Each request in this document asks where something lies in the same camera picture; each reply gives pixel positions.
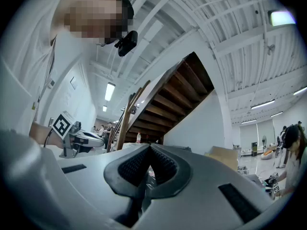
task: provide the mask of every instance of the floor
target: floor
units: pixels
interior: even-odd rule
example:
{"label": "floor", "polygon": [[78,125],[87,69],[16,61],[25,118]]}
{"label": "floor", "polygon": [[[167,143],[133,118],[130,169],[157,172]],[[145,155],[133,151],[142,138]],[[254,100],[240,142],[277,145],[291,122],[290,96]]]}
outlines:
{"label": "floor", "polygon": [[[238,165],[245,165],[249,170],[249,174],[256,174],[260,181],[268,179],[274,172],[278,172],[278,175],[281,175],[285,170],[285,168],[275,168],[275,152],[272,159],[262,160],[260,157],[260,154],[255,157],[252,157],[251,155],[242,156],[238,159]],[[278,183],[280,189],[284,189],[285,181],[286,179]]]}

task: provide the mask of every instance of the bottle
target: bottle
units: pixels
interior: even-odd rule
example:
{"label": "bottle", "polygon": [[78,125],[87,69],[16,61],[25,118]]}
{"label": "bottle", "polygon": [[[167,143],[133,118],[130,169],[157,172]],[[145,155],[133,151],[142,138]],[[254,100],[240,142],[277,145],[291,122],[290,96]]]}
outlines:
{"label": "bottle", "polygon": [[141,143],[141,133],[138,133],[138,136],[136,137],[136,143]]}

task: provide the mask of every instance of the standing fan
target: standing fan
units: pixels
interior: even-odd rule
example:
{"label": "standing fan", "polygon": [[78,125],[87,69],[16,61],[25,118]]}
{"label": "standing fan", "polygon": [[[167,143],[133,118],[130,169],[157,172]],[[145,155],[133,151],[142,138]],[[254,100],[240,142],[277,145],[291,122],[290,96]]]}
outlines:
{"label": "standing fan", "polygon": [[266,136],[262,137],[262,143],[263,143],[263,152],[264,152],[264,146],[267,145],[267,137]]}

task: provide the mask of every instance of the staircase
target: staircase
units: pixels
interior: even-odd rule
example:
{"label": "staircase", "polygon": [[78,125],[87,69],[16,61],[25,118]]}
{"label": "staircase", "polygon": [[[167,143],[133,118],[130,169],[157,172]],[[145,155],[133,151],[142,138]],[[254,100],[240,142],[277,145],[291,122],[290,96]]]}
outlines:
{"label": "staircase", "polygon": [[214,89],[197,55],[193,52],[165,72],[129,121],[125,142],[162,144],[163,136],[192,112]]}

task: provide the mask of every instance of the rectangular light fixture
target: rectangular light fixture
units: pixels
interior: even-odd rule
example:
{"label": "rectangular light fixture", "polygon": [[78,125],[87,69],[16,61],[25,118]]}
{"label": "rectangular light fixture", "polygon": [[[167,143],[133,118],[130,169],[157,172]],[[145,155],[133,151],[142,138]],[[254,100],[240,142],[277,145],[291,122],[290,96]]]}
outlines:
{"label": "rectangular light fixture", "polygon": [[302,88],[301,90],[294,92],[293,95],[299,94],[299,93],[301,93],[301,92],[303,92],[303,91],[305,91],[305,90],[307,90],[307,87],[304,87],[304,88]]}
{"label": "rectangular light fixture", "polygon": [[289,11],[268,11],[268,16],[272,26],[295,24],[295,20]]}
{"label": "rectangular light fixture", "polygon": [[279,115],[279,114],[282,114],[282,113],[283,113],[283,112],[276,113],[276,114],[272,115],[271,117],[275,117],[275,116],[277,116],[277,115]]}
{"label": "rectangular light fixture", "polygon": [[114,89],[115,89],[115,84],[109,82],[106,86],[106,95],[105,95],[106,101],[109,102],[111,100]]}
{"label": "rectangular light fixture", "polygon": [[268,102],[265,102],[265,103],[262,103],[262,104],[259,104],[259,105],[252,106],[251,109],[253,110],[253,109],[256,109],[256,108],[265,106],[265,105],[272,104],[272,103],[274,103],[274,102],[275,102],[275,100],[270,100],[270,101],[268,101]]}
{"label": "rectangular light fixture", "polygon": [[257,121],[257,119],[255,119],[255,120],[250,120],[250,121],[245,121],[245,122],[242,122],[241,124],[247,124],[247,123],[255,122],[255,121]]}

